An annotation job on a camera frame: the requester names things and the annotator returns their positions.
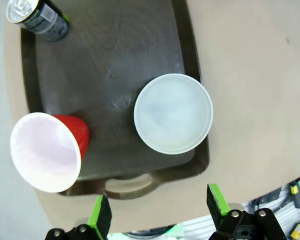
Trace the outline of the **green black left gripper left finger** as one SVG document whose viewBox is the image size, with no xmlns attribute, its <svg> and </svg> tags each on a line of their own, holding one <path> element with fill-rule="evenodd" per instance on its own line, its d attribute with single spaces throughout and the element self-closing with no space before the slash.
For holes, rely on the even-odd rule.
<svg viewBox="0 0 300 240">
<path fill-rule="evenodd" d="M 46 240 L 107 240 L 112 221 L 108 197 L 103 194 L 96 199 L 87 223 L 73 227 L 66 232 L 61 228 L 50 229 Z"/>
</svg>

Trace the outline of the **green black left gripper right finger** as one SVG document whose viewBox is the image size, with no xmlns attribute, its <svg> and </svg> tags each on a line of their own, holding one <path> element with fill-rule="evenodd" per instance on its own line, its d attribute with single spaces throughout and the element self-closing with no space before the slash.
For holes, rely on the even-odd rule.
<svg viewBox="0 0 300 240">
<path fill-rule="evenodd" d="M 206 203 L 214 222 L 211 240 L 282 240 L 284 232 L 274 213 L 261 208 L 253 214 L 232 209 L 217 184 L 208 184 Z"/>
</svg>

